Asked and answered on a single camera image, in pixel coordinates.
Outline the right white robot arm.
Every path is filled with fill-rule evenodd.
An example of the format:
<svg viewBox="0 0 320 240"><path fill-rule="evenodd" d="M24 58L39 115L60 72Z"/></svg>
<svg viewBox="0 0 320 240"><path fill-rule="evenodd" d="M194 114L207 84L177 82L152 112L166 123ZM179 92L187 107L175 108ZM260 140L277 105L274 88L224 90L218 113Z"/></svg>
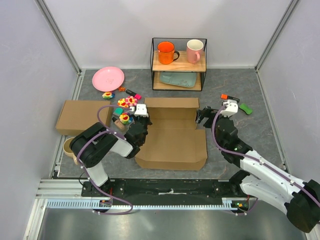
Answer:
<svg viewBox="0 0 320 240"><path fill-rule="evenodd" d="M235 103L224 102L220 109L205 107L196 112L195 121L206 119L204 127L224 159L240 168L238 179L229 184L235 197L254 196L283 212L297 229L310 233L320 223L320 184L304 181L278 168L238 137L231 116Z"/></svg>

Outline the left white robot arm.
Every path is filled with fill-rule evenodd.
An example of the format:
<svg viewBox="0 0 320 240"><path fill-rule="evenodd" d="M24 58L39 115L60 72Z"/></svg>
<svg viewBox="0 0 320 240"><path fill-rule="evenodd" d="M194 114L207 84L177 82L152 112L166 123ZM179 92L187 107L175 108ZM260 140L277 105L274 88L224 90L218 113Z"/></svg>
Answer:
<svg viewBox="0 0 320 240"><path fill-rule="evenodd" d="M93 181L92 191L99 197L106 196L110 191L108 183L110 178L101 163L105 155L112 152L131 159L146 141L148 126L152 125L150 118L134 116L133 120L124 138L118 137L115 132L97 122L77 135L69 144L76 160L85 168L88 177Z"/></svg>

